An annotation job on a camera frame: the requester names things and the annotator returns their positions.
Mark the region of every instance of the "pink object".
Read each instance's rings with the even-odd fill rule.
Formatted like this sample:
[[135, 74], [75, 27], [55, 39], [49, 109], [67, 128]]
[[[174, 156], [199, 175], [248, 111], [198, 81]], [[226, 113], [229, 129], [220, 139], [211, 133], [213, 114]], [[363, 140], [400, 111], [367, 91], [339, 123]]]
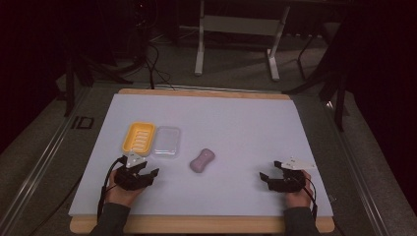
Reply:
[[197, 158], [190, 162], [190, 168], [196, 173], [202, 173], [207, 164], [214, 160], [215, 154], [210, 149], [204, 148]]

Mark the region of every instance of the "gray carpet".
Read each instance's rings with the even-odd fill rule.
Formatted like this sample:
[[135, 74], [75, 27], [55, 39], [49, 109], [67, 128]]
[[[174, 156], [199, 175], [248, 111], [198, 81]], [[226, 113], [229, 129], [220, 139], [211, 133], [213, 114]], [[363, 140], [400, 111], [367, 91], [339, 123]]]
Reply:
[[[314, 69], [326, 49], [319, 39], [316, 43], [303, 57], [307, 73]], [[279, 82], [269, 78], [265, 51], [261, 47], [227, 45], [229, 49], [225, 50], [222, 48], [224, 45], [208, 44], [204, 74], [195, 77], [197, 48], [193, 43], [184, 41], [180, 45], [155, 45], [159, 51], [155, 68], [177, 89], [198, 87], [279, 92], [303, 83], [294, 61], [303, 45], [299, 38], [286, 37], [280, 44], [277, 54], [281, 75]], [[150, 48], [149, 59], [154, 60], [155, 57], [155, 51]], [[125, 76], [135, 82], [131, 88], [149, 86], [147, 68]], [[157, 73], [154, 73], [154, 78], [157, 83], [166, 84]], [[158, 87], [171, 89], [167, 85]], [[78, 88], [79, 95], [84, 98], [69, 118], [63, 117], [63, 101], [51, 102], [2, 153], [0, 212], [5, 215], [21, 184], [48, 149], [55, 132], [64, 130], [62, 139], [59, 139], [59, 147], [52, 151], [53, 158], [9, 235], [30, 235], [70, 192], [84, 173], [112, 94], [119, 88], [125, 86], [99, 77], [93, 88]], [[349, 93], [346, 96], [343, 117], [345, 132], [339, 133], [331, 121], [332, 110], [317, 97], [319, 89], [320, 86], [317, 86], [292, 96], [292, 99], [300, 113], [328, 194], [334, 200], [334, 219], [341, 231], [336, 229], [329, 235], [417, 235], [415, 214], [392, 177], [377, 142], [355, 105], [353, 95]], [[76, 117], [94, 118], [92, 128], [72, 128]], [[68, 215], [74, 194], [39, 229], [37, 235], [74, 235], [69, 230], [71, 218]], [[369, 205], [374, 205], [379, 215], [372, 216], [374, 211], [367, 212]]]

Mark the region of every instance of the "human hand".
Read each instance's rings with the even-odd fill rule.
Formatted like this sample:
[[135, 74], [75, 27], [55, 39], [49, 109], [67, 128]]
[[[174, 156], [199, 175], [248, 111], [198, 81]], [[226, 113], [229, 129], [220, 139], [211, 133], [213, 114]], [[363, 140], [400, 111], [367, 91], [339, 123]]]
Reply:
[[116, 175], [117, 170], [113, 170], [110, 173], [109, 186], [107, 187], [107, 193], [105, 196], [105, 201], [107, 203], [119, 204], [126, 207], [131, 207], [132, 203], [135, 201], [136, 197], [144, 191], [145, 188], [127, 191], [122, 189], [120, 186], [114, 183], [114, 176]]
[[[306, 171], [302, 170], [306, 179], [311, 179], [311, 175]], [[310, 189], [310, 181], [306, 181], [306, 189], [310, 195], [313, 196], [313, 191]], [[304, 189], [297, 193], [286, 193], [285, 200], [288, 208], [292, 207], [310, 207], [311, 199]]]

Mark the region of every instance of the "clear plastic container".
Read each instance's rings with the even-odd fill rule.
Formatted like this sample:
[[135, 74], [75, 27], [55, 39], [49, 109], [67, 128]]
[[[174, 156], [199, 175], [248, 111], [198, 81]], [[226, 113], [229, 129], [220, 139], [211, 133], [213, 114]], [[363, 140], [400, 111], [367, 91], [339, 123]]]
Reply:
[[160, 126], [156, 130], [152, 156], [175, 158], [180, 147], [181, 130], [176, 127]]

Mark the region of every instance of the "metal frame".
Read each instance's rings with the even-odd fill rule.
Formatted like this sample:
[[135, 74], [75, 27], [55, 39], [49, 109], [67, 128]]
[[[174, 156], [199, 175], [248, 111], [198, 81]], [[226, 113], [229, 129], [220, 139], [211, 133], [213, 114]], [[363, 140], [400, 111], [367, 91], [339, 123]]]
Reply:
[[199, 25], [199, 48], [197, 51], [195, 75], [201, 76], [203, 74], [203, 65], [205, 57], [205, 30], [207, 31], [222, 31], [235, 33], [250, 33], [259, 35], [274, 36], [274, 41], [271, 49], [267, 50], [268, 64], [271, 78], [274, 81], [279, 80], [279, 73], [276, 65], [275, 53], [279, 41], [282, 37], [282, 32], [285, 27], [285, 22], [288, 17], [290, 7], [286, 6], [279, 21], [277, 20], [262, 20], [262, 19], [248, 19], [248, 18], [232, 18], [205, 15], [205, 0], [200, 1], [200, 25]]

